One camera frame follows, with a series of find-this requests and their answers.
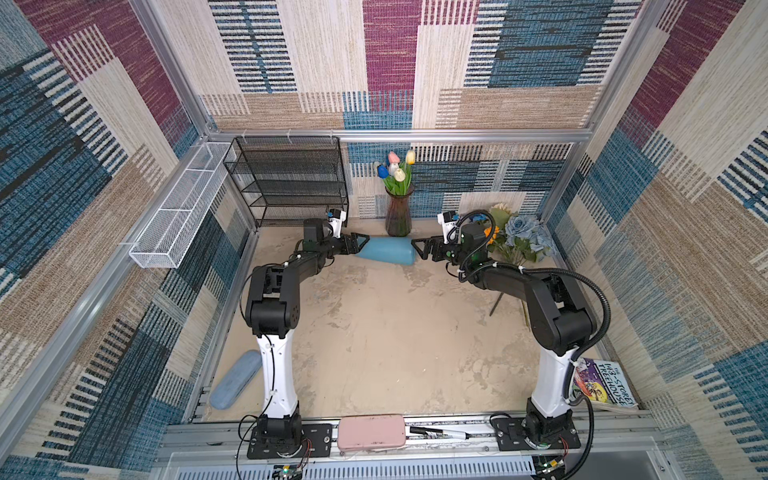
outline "black marker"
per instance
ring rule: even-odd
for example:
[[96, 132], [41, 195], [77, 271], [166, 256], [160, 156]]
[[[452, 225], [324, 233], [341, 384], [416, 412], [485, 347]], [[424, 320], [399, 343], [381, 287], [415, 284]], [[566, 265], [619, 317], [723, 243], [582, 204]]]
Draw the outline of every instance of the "black marker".
[[411, 433], [415, 433], [416, 435], [429, 436], [430, 433], [442, 433], [443, 435], [447, 435], [452, 439], [469, 440], [469, 434], [467, 432], [458, 432], [456, 430], [428, 429], [426, 427], [409, 427], [409, 428], [411, 430]]

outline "orange flower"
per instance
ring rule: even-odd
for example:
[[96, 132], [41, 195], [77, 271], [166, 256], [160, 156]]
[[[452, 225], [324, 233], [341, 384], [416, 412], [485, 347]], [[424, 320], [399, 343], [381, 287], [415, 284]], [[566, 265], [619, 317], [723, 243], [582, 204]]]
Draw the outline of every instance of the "orange flower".
[[[487, 237], [488, 234], [491, 233], [491, 227], [488, 227], [485, 229], [485, 236]], [[496, 240], [496, 235], [498, 235], [498, 227], [496, 227], [496, 230], [493, 232], [493, 237], [491, 237], [490, 240], [488, 240], [488, 245], [493, 243], [493, 240]]]

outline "tulip bouquet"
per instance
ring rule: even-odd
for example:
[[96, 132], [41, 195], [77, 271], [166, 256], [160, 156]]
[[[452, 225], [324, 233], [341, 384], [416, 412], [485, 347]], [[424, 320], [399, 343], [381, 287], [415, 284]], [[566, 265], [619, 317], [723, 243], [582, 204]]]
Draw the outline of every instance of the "tulip bouquet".
[[[554, 255], [554, 241], [532, 215], [517, 215], [504, 204], [496, 204], [488, 211], [496, 223], [496, 231], [488, 242], [488, 251], [499, 253], [514, 265], [540, 262]], [[485, 229], [487, 236], [491, 227]]]
[[408, 193], [411, 187], [411, 166], [416, 162], [416, 154], [409, 150], [406, 154], [406, 161], [401, 162], [400, 157], [395, 152], [389, 152], [387, 165], [375, 162], [376, 174], [384, 180], [384, 187], [392, 195], [403, 196]]

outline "wire rack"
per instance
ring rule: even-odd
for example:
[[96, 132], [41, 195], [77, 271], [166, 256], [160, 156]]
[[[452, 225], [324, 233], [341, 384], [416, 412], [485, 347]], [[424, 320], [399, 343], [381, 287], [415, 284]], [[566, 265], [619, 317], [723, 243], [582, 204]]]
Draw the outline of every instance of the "wire rack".
[[224, 165], [259, 226], [349, 210], [337, 137], [237, 137], [230, 151]]
[[208, 142], [197, 151], [138, 240], [131, 258], [141, 268], [178, 268], [221, 188], [228, 143]]

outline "book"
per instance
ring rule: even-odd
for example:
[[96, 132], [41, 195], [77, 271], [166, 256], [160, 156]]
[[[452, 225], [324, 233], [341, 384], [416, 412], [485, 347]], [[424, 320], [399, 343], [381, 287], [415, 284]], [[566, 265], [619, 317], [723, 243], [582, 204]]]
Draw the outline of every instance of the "book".
[[574, 374], [574, 390], [579, 389], [593, 402], [623, 407], [637, 405], [629, 390], [627, 378], [616, 362], [579, 359]]

